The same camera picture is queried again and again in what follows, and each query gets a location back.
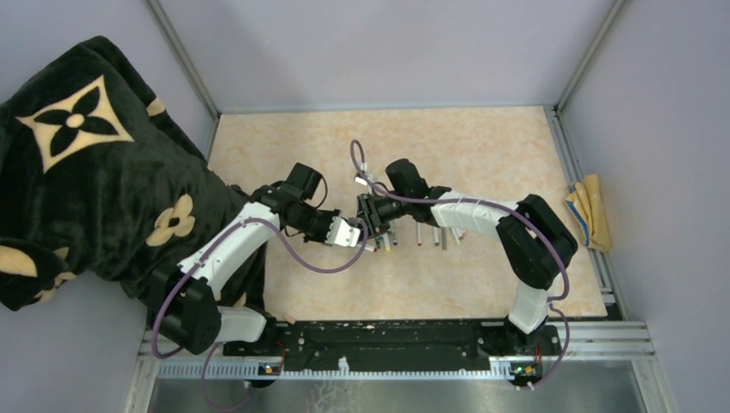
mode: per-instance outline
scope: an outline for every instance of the gray wall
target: gray wall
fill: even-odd
[[[558,100],[612,0],[161,0],[222,112]]]
[[[75,43],[105,34],[206,150],[212,119],[141,0],[6,2],[0,15],[0,101]],[[117,412],[144,329],[144,307],[83,274],[45,305],[0,308],[0,410]]]
[[[727,411],[730,3],[633,2],[566,113],[681,411]]]

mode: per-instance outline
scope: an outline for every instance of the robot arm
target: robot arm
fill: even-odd
[[[322,179],[317,171],[297,163],[285,182],[260,187],[221,232],[176,268],[157,268],[147,298],[147,323],[153,326],[176,282],[190,274],[168,311],[159,332],[190,353],[199,354],[214,342],[257,342],[275,319],[251,308],[218,307],[215,298],[244,262],[280,230],[291,226],[304,241],[354,247],[361,230],[340,217],[339,210],[320,210],[305,203]]]
[[[400,196],[432,200],[482,199],[460,194],[451,188],[428,187],[416,166],[407,159],[391,163],[386,173],[393,184],[393,193]],[[492,202],[516,210],[527,218],[547,237],[564,265],[569,264],[578,244],[544,199],[531,194],[520,201]],[[478,203],[455,201],[432,205],[401,202],[376,194],[358,196],[357,216],[366,222],[373,237],[387,231],[391,220],[404,215],[428,225],[499,239],[520,280],[514,305],[507,317],[508,324],[524,335],[542,327],[548,316],[549,290],[560,270],[545,245],[519,219]]]
[[[400,159],[386,173],[393,193],[412,199],[459,200],[463,194],[445,187],[428,187],[412,163]],[[218,307],[214,297],[233,273],[275,233],[291,226],[304,233],[304,241],[355,247],[361,231],[353,220],[340,217],[339,210],[319,210],[305,203],[314,195],[321,175],[297,163],[285,182],[259,188],[238,216],[203,248],[177,264],[158,268],[152,274],[147,299],[149,325],[158,318],[176,281],[192,274],[185,282],[185,294],[178,294],[164,311],[159,332],[193,354],[205,351],[214,342],[258,342],[275,330],[275,319],[250,308]],[[548,204],[537,195],[502,205],[515,209],[534,224],[558,251],[567,266],[578,245]],[[365,222],[370,237],[385,233],[393,219],[410,215],[428,225],[467,230],[498,238],[504,246],[520,283],[517,298],[505,322],[517,340],[542,327],[548,314],[548,291],[559,273],[558,265],[545,245],[519,219],[485,205],[451,202],[418,204],[393,200],[369,191],[357,197],[357,218]]]

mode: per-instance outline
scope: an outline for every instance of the marble table surface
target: marble table surface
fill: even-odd
[[[449,186],[492,200],[542,196],[574,226],[562,199],[566,180],[542,108],[445,108],[353,112],[226,114],[221,116],[210,167],[246,192],[286,179],[301,162],[329,184],[325,208],[354,216],[356,196],[349,145],[359,139],[368,169],[389,184],[386,166],[402,157],[418,167],[429,185]],[[313,203],[324,194],[320,185]],[[396,221],[399,245],[366,253],[338,274],[301,267],[272,240],[264,297],[267,310],[299,320],[504,317],[515,297],[517,278],[500,242],[468,233],[448,250],[433,245],[429,227],[417,246],[416,225]],[[334,268],[355,253],[302,243],[294,249],[310,263]],[[602,316],[605,307],[588,251],[581,247],[568,274],[571,293],[558,303],[569,316]],[[562,291],[557,280],[554,291]]]

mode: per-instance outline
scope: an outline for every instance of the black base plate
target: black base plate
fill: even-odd
[[[350,371],[453,372],[489,370],[490,355],[532,355],[534,348],[500,343],[504,320],[387,320],[278,323],[274,342],[286,350],[286,369],[299,372],[338,370],[344,356]],[[535,334],[543,355],[557,355],[557,329]],[[229,342],[223,355],[250,355],[242,342]],[[281,355],[281,346],[266,355]]]

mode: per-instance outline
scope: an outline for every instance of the cable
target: cable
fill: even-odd
[[[327,186],[327,180],[325,179],[324,176],[322,176],[322,182],[325,183],[325,196],[322,198],[322,200],[319,202],[319,204],[317,204],[317,206],[314,207],[314,209],[319,209],[319,207],[321,207],[327,200],[327,195],[330,194],[330,187]]]
[[[238,228],[241,228],[242,225],[240,223],[235,224],[234,226],[228,228],[225,232],[223,232],[223,235],[221,235],[218,239],[216,239],[211,246],[203,252],[203,255],[201,256],[200,260],[198,262],[205,262],[208,257],[213,254],[213,251],[215,251],[218,246],[228,238],[231,234],[233,234]],[[158,335],[160,326],[162,325],[162,320],[164,318],[164,314],[167,312],[167,309],[170,308],[170,304],[172,304],[172,300],[180,293],[180,290],[183,288],[186,282],[190,279],[190,277],[195,274],[198,269],[201,267],[200,263],[196,263],[193,265],[193,267],[185,273],[185,275],[182,276],[182,278],[175,284],[174,287],[172,287],[172,290],[170,290],[170,293],[167,294],[167,297],[164,299],[164,302],[160,306],[158,310],[158,314],[155,317],[155,322],[152,324],[152,337],[150,340],[150,344],[152,346],[152,355],[157,357],[158,359],[167,359],[169,357],[172,357],[173,355],[180,353],[180,351],[183,349],[182,347],[176,348],[169,353],[162,354],[159,352],[158,347]]]
[[[360,224],[360,227],[362,228],[363,239],[368,239],[368,226],[365,224],[365,221],[363,221],[362,219],[358,219],[357,221]],[[340,271],[344,271],[345,269],[352,267],[352,265],[355,264],[355,262],[358,259],[360,259],[360,256],[362,256],[362,253],[365,251],[366,243],[360,243],[360,248],[355,253],[355,256],[353,256],[349,261],[347,261],[345,264],[341,265],[340,267],[337,267],[337,268],[314,267],[312,264],[310,264],[309,262],[306,262],[301,256],[299,256],[299,254],[297,254],[296,251],[294,251],[294,249],[292,248],[292,245],[289,243],[287,238],[284,237],[281,234],[281,232],[279,232],[279,230],[276,228],[276,225],[271,224],[266,219],[260,219],[260,218],[248,218],[244,222],[246,224],[255,222],[258,224],[264,224],[264,225],[268,226],[268,228],[270,228],[270,230],[272,230],[276,234],[276,236],[278,236],[279,239],[281,239],[281,242],[284,244],[284,248],[287,249],[287,251],[293,257],[293,259],[295,259],[299,264],[301,264],[302,267],[304,267],[310,271],[313,271],[315,273],[335,274],[335,273],[339,273]]]
[[[210,399],[210,397],[207,394],[205,373],[207,371],[208,365],[210,365],[210,360],[213,358],[213,354],[215,353],[215,350],[217,350],[218,347],[220,347],[220,344],[222,344],[222,342],[216,342],[211,347],[210,353],[208,353],[205,363],[203,363],[203,373],[201,375],[201,390],[203,393],[203,399],[205,400],[205,402],[208,406],[216,409],[217,411],[232,412],[232,411],[236,411],[236,410],[244,407],[247,403],[249,403],[249,400],[251,400],[251,396],[253,395],[253,391],[251,391],[251,389],[249,389],[246,392],[246,397],[240,403],[238,403],[234,406],[230,406],[230,407],[218,406],[213,400]]]
[[[383,189],[385,189],[386,191],[390,192],[390,189],[388,189],[388,188],[387,188],[387,185],[386,185],[385,183],[383,183],[383,182],[380,182],[380,181],[375,181],[375,182],[373,182],[373,183],[374,183],[375,185],[380,185],[380,186],[382,186],[382,187],[383,187]]]
[[[301,231],[297,231],[294,234],[290,234],[289,233],[289,227],[288,226],[285,226],[284,227],[284,234],[286,234],[287,237],[290,237],[291,238],[291,237],[296,237],[297,235],[301,234]]]
[[[475,198],[454,198],[449,200],[422,200],[419,198],[407,198],[404,196],[391,194],[387,191],[384,191],[380,188],[378,188],[374,182],[370,181],[368,177],[365,175],[365,173],[360,168],[360,164],[357,162],[355,157],[355,148],[360,151],[360,159],[361,162],[365,162],[365,151],[362,148],[362,144],[357,139],[352,139],[350,142],[350,157],[352,159],[352,164],[355,166],[355,170],[357,171],[357,174],[378,194],[385,195],[388,198],[391,198],[393,200],[400,200],[402,202],[409,202],[411,204],[428,204],[428,205],[435,205],[435,204],[450,204],[450,203],[458,203],[458,202],[467,202],[472,204],[481,204],[485,205],[487,207],[491,207],[494,209],[498,209],[500,211],[504,211],[506,213],[509,213],[510,215],[514,216],[515,218],[519,219],[520,222],[522,222],[525,226],[527,226],[532,232],[535,233],[535,235],[540,238],[540,241],[545,245],[547,248],[547,251],[550,252],[550,255],[555,260],[555,263],[558,264],[558,268],[560,269],[560,273],[562,274],[563,278],[563,284],[565,286],[563,293],[559,296],[550,297],[547,299],[548,302],[552,301],[561,301],[563,299],[566,299],[568,296],[568,293],[570,292],[570,280],[568,280],[568,273],[566,270],[566,266],[563,263],[563,260],[560,259],[560,255],[558,254],[558,251],[555,250],[555,247],[550,243],[548,238],[545,236],[545,234],[540,231],[540,229],[535,226],[535,224],[529,222],[528,219],[526,219],[521,213],[518,213],[517,211],[508,208],[507,206],[500,205],[496,202],[491,202],[489,200],[478,200]]]
[[[358,151],[360,151],[360,163],[357,162],[357,158],[355,155],[356,147],[357,147]],[[517,211],[515,211],[511,208],[508,208],[507,206],[500,205],[495,202],[490,202],[488,200],[477,200],[475,198],[455,198],[455,199],[450,199],[450,200],[422,200],[422,199],[418,199],[418,198],[407,198],[404,196],[391,194],[387,191],[383,191],[382,189],[378,188],[378,186],[375,185],[374,182],[371,182],[368,179],[368,177],[365,175],[365,172],[362,171],[362,168],[360,168],[360,164],[365,163],[365,150],[363,150],[362,144],[357,139],[352,139],[352,141],[350,141],[350,159],[352,160],[353,166],[355,166],[355,170],[357,171],[357,174],[378,194],[385,195],[388,198],[391,198],[393,200],[400,200],[402,202],[409,202],[409,203],[413,203],[413,204],[435,205],[435,204],[448,204],[448,203],[455,203],[455,202],[456,203],[468,202],[468,203],[473,203],[473,204],[477,204],[477,205],[482,204],[487,207],[495,208],[500,211],[509,213],[513,217],[519,219],[520,222],[522,222],[525,226],[527,226],[530,230],[532,230],[532,232],[535,233],[535,235],[545,245],[545,247],[547,248],[547,251],[550,252],[550,255],[555,260],[555,263],[558,264],[558,268],[560,269],[560,273],[562,274],[563,285],[564,285],[563,293],[558,296],[549,297],[547,299],[547,302],[548,302],[548,308],[552,311],[557,312],[563,318],[563,323],[565,323],[565,325],[566,325],[566,339],[563,344],[563,348],[560,351],[560,354],[558,355],[558,359],[555,361],[555,363],[550,367],[550,369],[547,371],[547,373],[545,373],[545,375],[542,376],[542,379],[539,382],[537,382],[527,388],[534,390],[538,385],[541,385],[542,383],[545,382],[546,379],[551,377],[554,374],[555,368],[563,361],[563,358],[565,357],[567,349],[568,349],[568,344],[570,343],[570,326],[568,324],[568,319],[567,319],[565,313],[563,311],[555,308],[552,303],[554,301],[561,301],[563,299],[566,299],[566,297],[568,296],[568,293],[570,292],[570,280],[568,279],[568,273],[566,270],[565,263],[563,263],[563,260],[560,259],[560,255],[558,254],[558,251],[555,250],[555,247],[550,243],[550,241],[545,236],[545,234],[543,234],[542,231],[540,231],[540,229],[537,228],[537,226],[535,226],[535,224],[529,222],[529,220],[526,219],[521,213],[518,213]]]
[[[360,227],[362,228],[363,239],[367,240],[368,239],[368,226],[365,224],[365,221],[363,221],[362,219],[358,219],[357,221],[358,221],[358,224],[360,225]],[[276,236],[279,237],[281,242],[284,244],[284,248],[287,249],[288,253],[299,264],[301,264],[304,268],[306,268],[310,271],[313,271],[315,273],[335,274],[340,271],[344,271],[345,269],[352,267],[352,265],[355,264],[355,262],[358,259],[360,259],[360,256],[362,256],[362,253],[365,251],[366,243],[363,242],[363,243],[360,243],[360,248],[355,253],[355,256],[353,256],[344,265],[337,267],[337,268],[315,267],[312,264],[310,264],[309,262],[306,262],[301,256],[299,256],[296,253],[296,251],[294,251],[292,246],[289,244],[289,241],[286,239],[286,237],[284,237],[283,234],[281,234],[281,232],[279,231],[279,228],[276,227],[276,225],[270,223],[266,219],[248,218],[248,219],[244,220],[243,224],[237,223],[237,224],[231,226],[230,228],[228,228],[225,232],[223,232],[223,234],[220,237],[218,237],[211,244],[211,246],[207,250],[205,250],[205,252],[203,252],[203,255],[201,256],[199,262],[205,262],[210,257],[210,255],[213,254],[215,249],[217,249],[218,246],[221,243],[223,243],[223,241],[226,240],[226,238],[228,238],[231,234],[233,234],[239,228],[243,228],[245,225],[247,225],[249,223],[258,223],[258,224],[266,225],[270,230],[272,230],[276,234]],[[183,349],[182,347],[180,347],[180,348],[176,348],[175,350],[172,350],[166,354],[160,353],[159,347],[158,347],[159,330],[160,330],[160,326],[162,325],[162,320],[164,318],[164,314],[167,313],[167,310],[170,308],[170,304],[172,304],[172,300],[175,298],[175,296],[177,296],[180,293],[180,290],[183,288],[183,285],[185,285],[185,283],[190,279],[190,277],[192,277],[195,274],[195,272],[197,272],[197,270],[199,268],[200,268],[200,263],[196,263],[187,273],[185,273],[185,275],[182,276],[182,278],[175,284],[175,286],[172,287],[172,290],[167,295],[167,297],[164,299],[164,302],[162,303],[162,305],[160,306],[160,308],[158,310],[158,314],[155,317],[155,322],[152,325],[152,337],[150,340],[150,344],[152,346],[152,354],[155,357],[157,357],[158,359],[167,359],[167,358],[179,353]]]
[[[553,374],[555,374],[555,369],[565,358],[566,353],[568,351],[568,345],[570,345],[570,325],[568,323],[568,317],[566,316],[566,314],[563,311],[561,311],[558,308],[555,308],[553,306],[553,303],[548,304],[547,307],[550,310],[557,312],[560,315],[560,318],[563,319],[563,324],[566,326],[566,339],[563,341],[563,348],[560,350],[560,353],[558,354],[558,358],[555,360],[555,363],[553,363],[553,365],[550,366],[550,368],[547,370],[547,373],[542,375],[542,379],[540,379],[540,381],[538,381],[537,383],[534,383],[532,385],[532,387],[527,386],[527,387],[523,387],[523,389],[534,390],[537,387],[540,387],[541,385],[543,385]]]

